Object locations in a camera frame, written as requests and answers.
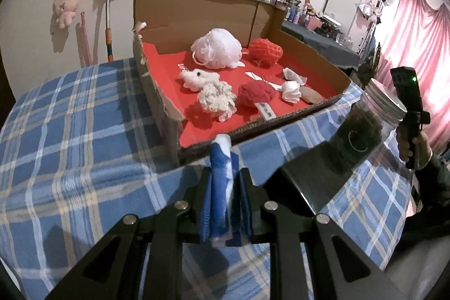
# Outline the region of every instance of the blue plaid tablecloth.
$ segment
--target blue plaid tablecloth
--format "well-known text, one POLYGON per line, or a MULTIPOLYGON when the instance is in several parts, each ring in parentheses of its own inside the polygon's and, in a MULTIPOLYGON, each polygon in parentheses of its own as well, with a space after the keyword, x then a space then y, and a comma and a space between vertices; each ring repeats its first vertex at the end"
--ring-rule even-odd
MULTIPOLYGON (((361 90, 233 147, 262 184, 329 139, 361 90)), ((0 256, 26 297, 42 300, 124 214, 155 214, 199 180, 202 159, 173 169, 132 59, 92 66, 23 95, 0 135, 0 256)), ((394 134, 323 209, 380 267, 400 237, 410 173, 394 134)), ((269 246, 185 245, 185 299, 268 299, 269 246)))

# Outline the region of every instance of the human hand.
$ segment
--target human hand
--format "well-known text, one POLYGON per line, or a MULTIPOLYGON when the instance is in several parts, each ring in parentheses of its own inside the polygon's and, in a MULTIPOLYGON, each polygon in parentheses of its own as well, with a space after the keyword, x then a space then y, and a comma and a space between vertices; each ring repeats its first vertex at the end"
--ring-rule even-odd
POLYGON ((410 146, 407 140, 406 127, 399 126, 397 127, 397 146, 399 151, 400 159, 404 162, 407 162, 410 157, 413 155, 413 149, 418 145, 419 147, 419 168, 421 170, 424 168, 431 159, 431 154, 433 153, 428 143, 428 138, 423 131, 417 137, 413 138, 413 144, 415 146, 410 146))

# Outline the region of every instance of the white crochet toy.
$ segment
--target white crochet toy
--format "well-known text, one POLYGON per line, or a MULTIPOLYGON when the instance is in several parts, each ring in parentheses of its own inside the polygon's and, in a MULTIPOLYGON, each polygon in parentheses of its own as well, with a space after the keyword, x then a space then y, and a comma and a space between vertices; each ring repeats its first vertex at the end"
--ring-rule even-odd
POLYGON ((220 79, 219 74, 201 69, 183 70, 179 73, 179 76, 184 80, 183 87, 190 89, 192 92, 200 91, 207 83, 219 83, 220 79))
POLYGON ((220 122, 228 120, 236 112, 236 95, 226 82, 206 84, 197 96, 202 108, 210 111, 220 122))

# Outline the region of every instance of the pink teddy bear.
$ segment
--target pink teddy bear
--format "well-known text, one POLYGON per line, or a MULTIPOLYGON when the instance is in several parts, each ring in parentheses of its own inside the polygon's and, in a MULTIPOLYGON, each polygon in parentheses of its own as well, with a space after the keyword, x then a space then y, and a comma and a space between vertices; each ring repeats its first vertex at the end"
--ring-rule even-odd
POLYGON ((80 0, 54 0, 53 6, 58 19, 56 22, 59 23, 60 29, 65 29, 72 24, 73 18, 75 17, 75 11, 77 10, 78 3, 80 0))

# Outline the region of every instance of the blue table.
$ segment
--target blue table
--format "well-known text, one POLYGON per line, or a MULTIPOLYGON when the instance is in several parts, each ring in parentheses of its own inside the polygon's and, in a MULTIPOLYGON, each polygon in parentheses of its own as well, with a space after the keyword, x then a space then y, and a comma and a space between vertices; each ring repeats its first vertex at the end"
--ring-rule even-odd
POLYGON ((284 21, 281 30, 312 47, 330 63, 343 70, 356 70, 361 56, 339 45, 335 40, 324 37, 292 22, 284 21))
MULTIPOLYGON (((338 128, 361 90, 233 147, 262 184, 338 128)), ((23 95, 0 135, 0 256, 42 300, 123 215, 152 215, 199 180, 202 159, 174 170, 132 59, 92 66, 23 95)), ((409 171, 393 134, 323 208, 384 268, 404 224, 409 171)), ((185 299, 268 299, 269 246, 185 245, 185 299)))

